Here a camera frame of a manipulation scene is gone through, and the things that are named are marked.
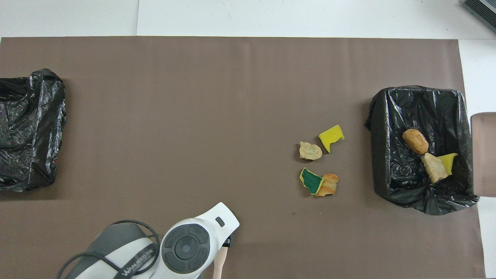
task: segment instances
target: black plastic bag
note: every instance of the black plastic bag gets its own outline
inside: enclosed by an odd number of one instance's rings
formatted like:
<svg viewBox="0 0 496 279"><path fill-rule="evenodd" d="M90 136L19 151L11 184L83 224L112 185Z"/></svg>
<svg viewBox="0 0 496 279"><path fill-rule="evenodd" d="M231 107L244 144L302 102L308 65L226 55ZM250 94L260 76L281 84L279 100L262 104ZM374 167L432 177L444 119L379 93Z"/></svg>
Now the black plastic bag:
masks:
<svg viewBox="0 0 496 279"><path fill-rule="evenodd" d="M443 215L474 205L472 138L463 95L451 89L390 87L372 99L365 123L371 132L375 192L386 200L429 215ZM430 183L420 155L402 139L417 129L434 156L458 153L452 175Z"/></svg>
<svg viewBox="0 0 496 279"><path fill-rule="evenodd" d="M49 69L0 78L0 190L22 192L55 181L64 99L64 84Z"/></svg>

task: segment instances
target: black cable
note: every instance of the black cable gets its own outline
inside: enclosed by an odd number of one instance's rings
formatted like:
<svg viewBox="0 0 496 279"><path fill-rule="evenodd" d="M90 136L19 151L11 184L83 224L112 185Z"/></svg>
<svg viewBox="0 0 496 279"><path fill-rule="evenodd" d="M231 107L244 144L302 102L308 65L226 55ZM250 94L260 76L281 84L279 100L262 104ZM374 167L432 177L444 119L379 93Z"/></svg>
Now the black cable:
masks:
<svg viewBox="0 0 496 279"><path fill-rule="evenodd" d="M112 223L110 225L115 225L115 224L120 224L120 223L134 223L134 224L138 224L138 225L142 225L144 226L145 228L147 228L151 233L152 233L152 236L155 237L155 240L157 240L157 251L156 251L156 254L155 254L155 258L153 259L152 263L147 266L145 269L143 270L140 270L138 272L136 272L136 274L134 275L140 275L144 272L147 272L150 268L153 267L153 265L155 264L155 262L157 261L158 259L158 255L159 255L159 245L160 245L160 240L158 238L158 235L157 233L155 232L155 230L150 227L149 225L143 223L143 222L140 222L140 221L136 221L136 220L121 220L121 221L117 221L115 223ZM61 276L62 276L62 273L64 272L64 270L67 268L67 266L70 265L70 263L72 263L74 260L76 260L77 258L81 258L81 257L95 257L103 262L105 262L107 265L109 265L110 267L112 267L113 269L115 269L117 272L121 269L120 267L118 267L116 264L114 264L113 262L111 262L109 259L107 259L105 256L101 255L101 254L98 254L98 253L94 253L94 252L84 252L84 253L79 253L77 255L75 255L74 257L70 258L62 267L61 269L59 270L59 273L57 274L57 277L56 279L61 279Z"/></svg>
<svg viewBox="0 0 496 279"><path fill-rule="evenodd" d="M116 264L111 262L109 259L105 258L105 256L98 254L98 253L94 253L94 252L84 252L84 253L80 253L80 254L75 255L74 257L70 258L67 262L65 262L65 264L62 266L62 268L59 270L59 273L57 274L56 279L61 278L63 271L67 268L68 265L70 265L70 263L72 263L75 259L81 258L81 257L95 257L99 260L104 261L107 265L111 266L117 272L120 270L120 268Z"/></svg>

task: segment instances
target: green sponge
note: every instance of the green sponge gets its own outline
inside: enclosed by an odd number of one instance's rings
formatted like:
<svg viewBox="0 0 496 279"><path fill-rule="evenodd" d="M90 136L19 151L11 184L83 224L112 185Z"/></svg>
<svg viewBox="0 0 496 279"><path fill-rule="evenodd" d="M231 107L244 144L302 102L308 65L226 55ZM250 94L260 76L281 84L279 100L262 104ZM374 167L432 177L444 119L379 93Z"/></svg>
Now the green sponge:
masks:
<svg viewBox="0 0 496 279"><path fill-rule="evenodd" d="M307 170L307 168L303 168L300 173L300 180L303 182L303 186L308 188L312 195L317 194L322 186L322 182L324 179L313 172Z"/></svg>

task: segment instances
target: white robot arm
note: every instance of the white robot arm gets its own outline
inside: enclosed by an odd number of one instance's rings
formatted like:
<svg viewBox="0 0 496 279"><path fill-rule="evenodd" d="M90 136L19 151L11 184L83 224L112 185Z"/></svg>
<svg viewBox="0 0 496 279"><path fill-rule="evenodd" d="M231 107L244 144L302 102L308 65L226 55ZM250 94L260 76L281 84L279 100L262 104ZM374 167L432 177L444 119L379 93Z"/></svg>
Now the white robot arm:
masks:
<svg viewBox="0 0 496 279"><path fill-rule="evenodd" d="M85 253L70 259L58 278L71 261L81 257L65 279L196 279L240 225L227 206L218 203L204 214L176 223L158 248L136 224L147 227L158 241L155 231L144 223L114 223Z"/></svg>

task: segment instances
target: brown paper surface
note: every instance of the brown paper surface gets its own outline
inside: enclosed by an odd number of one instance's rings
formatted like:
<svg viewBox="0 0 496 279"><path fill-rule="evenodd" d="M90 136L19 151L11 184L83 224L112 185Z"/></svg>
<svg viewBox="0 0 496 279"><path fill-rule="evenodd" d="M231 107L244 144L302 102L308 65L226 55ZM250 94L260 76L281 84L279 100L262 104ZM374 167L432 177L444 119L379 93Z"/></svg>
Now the brown paper surface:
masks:
<svg viewBox="0 0 496 279"><path fill-rule="evenodd" d="M0 278L53 278L114 221L165 233L220 201L241 223L224 278L484 277L477 207L378 197L363 126L385 87L464 91L455 40L2 39L1 77L41 68L67 88L57 180L0 193ZM336 124L345 140L299 159ZM303 167L337 174L336 195L311 196Z"/></svg>
<svg viewBox="0 0 496 279"><path fill-rule="evenodd" d="M496 197L496 112L472 116L474 145L474 194Z"/></svg>

